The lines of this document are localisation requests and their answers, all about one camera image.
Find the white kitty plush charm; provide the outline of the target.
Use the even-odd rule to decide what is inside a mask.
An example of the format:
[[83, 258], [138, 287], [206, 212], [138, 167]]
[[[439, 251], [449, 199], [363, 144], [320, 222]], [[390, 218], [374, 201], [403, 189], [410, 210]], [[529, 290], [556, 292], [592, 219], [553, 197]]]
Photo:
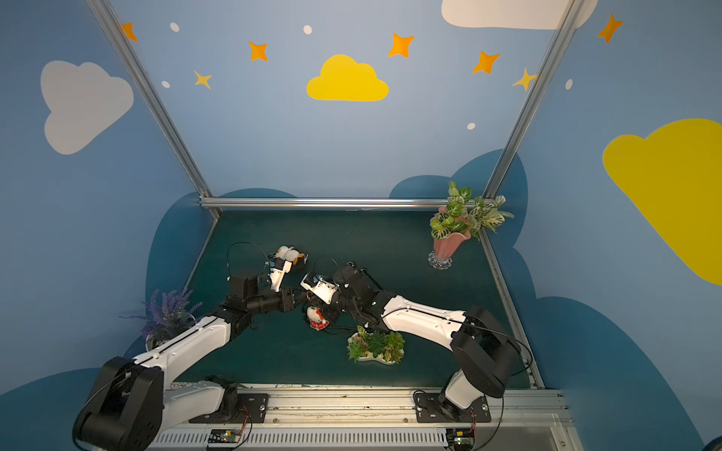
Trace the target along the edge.
[[321, 331], [330, 324], [329, 320], [325, 319], [321, 309], [316, 306], [309, 306], [306, 309], [306, 317], [310, 327], [316, 331]]

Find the black leather handbag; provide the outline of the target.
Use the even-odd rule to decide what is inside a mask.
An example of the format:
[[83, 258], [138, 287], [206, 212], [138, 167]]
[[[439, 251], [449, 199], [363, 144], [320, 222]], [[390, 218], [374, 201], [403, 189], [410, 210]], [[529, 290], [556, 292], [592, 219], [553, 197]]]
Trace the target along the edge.
[[349, 291], [346, 311], [339, 319], [344, 323], [353, 319], [357, 326], [368, 331], [390, 331], [383, 316], [387, 304], [396, 296], [395, 293], [382, 289], [366, 269], [353, 261], [338, 268], [331, 281], [339, 288]]

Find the penguin plush charm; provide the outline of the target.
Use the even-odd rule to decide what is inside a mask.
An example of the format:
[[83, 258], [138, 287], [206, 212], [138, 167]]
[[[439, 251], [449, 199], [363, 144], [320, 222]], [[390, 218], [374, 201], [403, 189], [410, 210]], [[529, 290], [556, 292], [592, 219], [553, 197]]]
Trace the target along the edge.
[[308, 255], [300, 252], [293, 246], [282, 245], [273, 255], [274, 259], [289, 261], [292, 265], [304, 265], [308, 261]]

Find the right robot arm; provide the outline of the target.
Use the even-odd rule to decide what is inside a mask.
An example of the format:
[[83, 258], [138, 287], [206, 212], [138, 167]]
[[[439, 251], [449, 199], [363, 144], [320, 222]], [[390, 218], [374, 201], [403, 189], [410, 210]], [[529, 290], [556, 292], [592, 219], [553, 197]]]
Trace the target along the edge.
[[369, 343], [356, 355], [389, 359], [387, 346], [377, 345], [377, 334], [395, 338], [412, 334], [452, 352], [459, 369], [450, 377], [438, 398], [440, 406], [466, 410], [482, 396], [503, 398], [517, 361], [526, 345], [508, 334], [486, 309], [447, 310], [412, 302], [400, 294], [381, 289], [355, 263], [338, 268], [330, 279], [311, 272], [301, 286], [308, 297], [308, 321], [323, 329], [344, 313], [358, 326], [357, 336]]

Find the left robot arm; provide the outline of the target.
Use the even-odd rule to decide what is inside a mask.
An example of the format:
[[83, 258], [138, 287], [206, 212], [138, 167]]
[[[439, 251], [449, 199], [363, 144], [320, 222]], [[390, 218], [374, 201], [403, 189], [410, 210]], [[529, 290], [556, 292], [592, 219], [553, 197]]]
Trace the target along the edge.
[[255, 315], [290, 312], [304, 298], [301, 289], [260, 289], [256, 278], [231, 279], [226, 300], [188, 330], [132, 359], [115, 357], [103, 365], [74, 421], [73, 443], [80, 450], [145, 450], [159, 433], [184, 422], [237, 419], [237, 383], [210, 378], [177, 390], [172, 383], [240, 336]]

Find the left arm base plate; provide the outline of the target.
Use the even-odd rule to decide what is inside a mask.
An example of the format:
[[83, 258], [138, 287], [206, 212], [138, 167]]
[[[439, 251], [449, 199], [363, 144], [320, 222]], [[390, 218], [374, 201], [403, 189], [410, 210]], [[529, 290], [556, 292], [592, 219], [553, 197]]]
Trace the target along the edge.
[[263, 424], [268, 411], [269, 395], [235, 393], [225, 397], [218, 410], [189, 420], [190, 424]]

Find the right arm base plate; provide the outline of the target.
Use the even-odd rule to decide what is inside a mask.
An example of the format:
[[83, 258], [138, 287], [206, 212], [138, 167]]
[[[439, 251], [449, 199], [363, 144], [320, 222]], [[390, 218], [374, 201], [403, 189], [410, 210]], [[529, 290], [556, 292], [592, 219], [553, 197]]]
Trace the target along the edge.
[[427, 393], [415, 390], [412, 394], [417, 422], [431, 423], [490, 423], [491, 410], [485, 395], [477, 398], [472, 404], [462, 409], [447, 400], [438, 392]]

